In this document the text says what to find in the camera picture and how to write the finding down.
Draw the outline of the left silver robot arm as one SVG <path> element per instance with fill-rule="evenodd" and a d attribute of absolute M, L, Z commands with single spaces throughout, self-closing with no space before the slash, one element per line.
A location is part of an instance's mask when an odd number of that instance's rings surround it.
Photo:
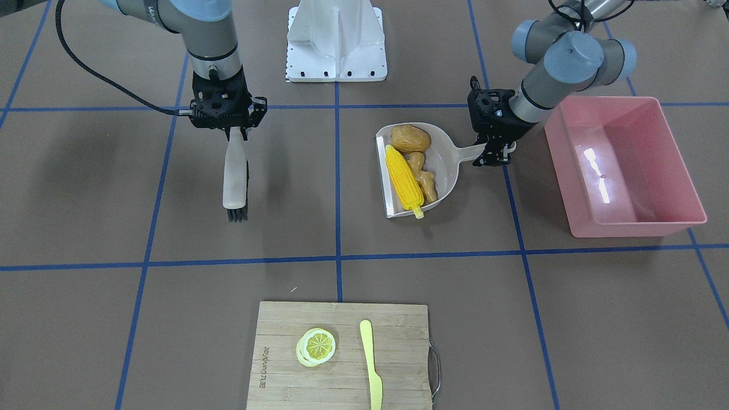
<path fill-rule="evenodd" d="M 631 1 L 550 2 L 543 20 L 523 21 L 511 40 L 513 55 L 532 65 L 515 90 L 484 88 L 469 80 L 470 120 L 481 153 L 476 167 L 510 164 L 515 144 L 549 117 L 568 96 L 611 85 L 636 66 L 636 49 L 627 40 L 597 39 L 593 27 L 622 15 Z"/>

